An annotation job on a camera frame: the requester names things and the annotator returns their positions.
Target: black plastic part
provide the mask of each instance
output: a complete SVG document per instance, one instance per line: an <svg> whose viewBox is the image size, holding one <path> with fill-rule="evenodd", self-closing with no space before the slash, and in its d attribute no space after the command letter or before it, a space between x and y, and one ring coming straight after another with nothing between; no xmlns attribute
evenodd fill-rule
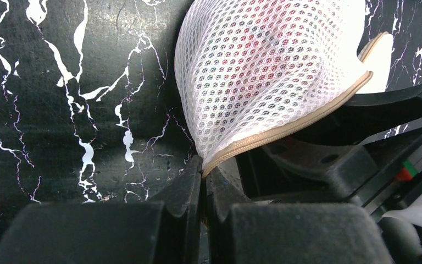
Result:
<svg viewBox="0 0 422 264"><path fill-rule="evenodd" d="M323 146L285 138L239 155L237 161L243 189L252 200L351 202L373 213L406 184L391 183L421 145L422 128L356 146ZM244 167L249 159L252 166Z"/></svg>
<svg viewBox="0 0 422 264"><path fill-rule="evenodd" d="M206 187L211 263L392 263L379 228L357 206L256 205L218 169Z"/></svg>
<svg viewBox="0 0 422 264"><path fill-rule="evenodd" d="M422 172L407 182L385 202L387 210L400 210L410 206L422 194Z"/></svg>
<svg viewBox="0 0 422 264"><path fill-rule="evenodd" d="M201 158L152 201L28 206L0 243L0 263L197 263Z"/></svg>
<svg viewBox="0 0 422 264"><path fill-rule="evenodd" d="M363 146L322 146L286 137L262 149L292 177L325 183L338 200L349 196L378 170Z"/></svg>
<svg viewBox="0 0 422 264"><path fill-rule="evenodd" d="M422 84L354 95L338 110L293 136L319 145L354 145L368 136L421 117Z"/></svg>

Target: beige zipper trim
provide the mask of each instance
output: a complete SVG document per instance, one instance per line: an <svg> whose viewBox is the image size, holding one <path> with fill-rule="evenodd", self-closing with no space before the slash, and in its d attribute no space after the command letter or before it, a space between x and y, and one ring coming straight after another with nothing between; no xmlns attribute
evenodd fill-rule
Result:
<svg viewBox="0 0 422 264"><path fill-rule="evenodd" d="M366 45L364 48L365 52L360 56L360 61L363 62L368 57L379 39L381 39L381 37L386 34L388 33L383 32L379 34ZM373 72L365 72L347 91L337 96L333 101L327 103L325 106L317 109L316 111L295 120L294 122L231 143L229 146L216 153L215 158L212 159L211 162L209 162L208 165L204 168L202 178L206 178L206 176L214 167L233 156L285 138L286 136L302 130L326 117L345 104L348 100L350 100L350 98L352 98L352 96L355 95L358 90L360 90L369 80L371 80L371 77L373 77Z"/></svg>

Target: screw hole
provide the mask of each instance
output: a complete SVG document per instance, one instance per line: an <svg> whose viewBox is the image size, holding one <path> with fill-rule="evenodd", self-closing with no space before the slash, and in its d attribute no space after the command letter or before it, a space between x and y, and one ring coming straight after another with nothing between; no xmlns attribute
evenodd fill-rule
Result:
<svg viewBox="0 0 422 264"><path fill-rule="evenodd" d="M331 163L331 162L335 161L337 158L339 158L339 155L337 155L337 154L331 154L331 155L328 155L328 156L322 158L321 159L321 163L322 164Z"/></svg>

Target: white mesh fabric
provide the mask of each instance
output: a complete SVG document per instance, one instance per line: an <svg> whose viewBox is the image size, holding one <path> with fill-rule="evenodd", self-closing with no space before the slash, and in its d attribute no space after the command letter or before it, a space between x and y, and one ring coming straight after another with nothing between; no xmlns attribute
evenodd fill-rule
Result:
<svg viewBox="0 0 422 264"><path fill-rule="evenodd" d="M195 0L175 53L203 167L231 143L326 105L365 73L364 0Z"/></svg>

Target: black marble background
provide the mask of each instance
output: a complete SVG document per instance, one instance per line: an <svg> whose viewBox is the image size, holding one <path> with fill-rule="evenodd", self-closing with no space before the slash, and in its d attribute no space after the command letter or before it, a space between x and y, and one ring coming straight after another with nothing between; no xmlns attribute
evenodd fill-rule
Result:
<svg viewBox="0 0 422 264"><path fill-rule="evenodd" d="M191 1L8 1L0 0L0 235L29 203L144 201L177 176L194 151L173 70ZM365 10L359 49L380 32L395 36L388 90L421 84L422 1L368 0ZM64 67L73 78L61 79Z"/></svg>

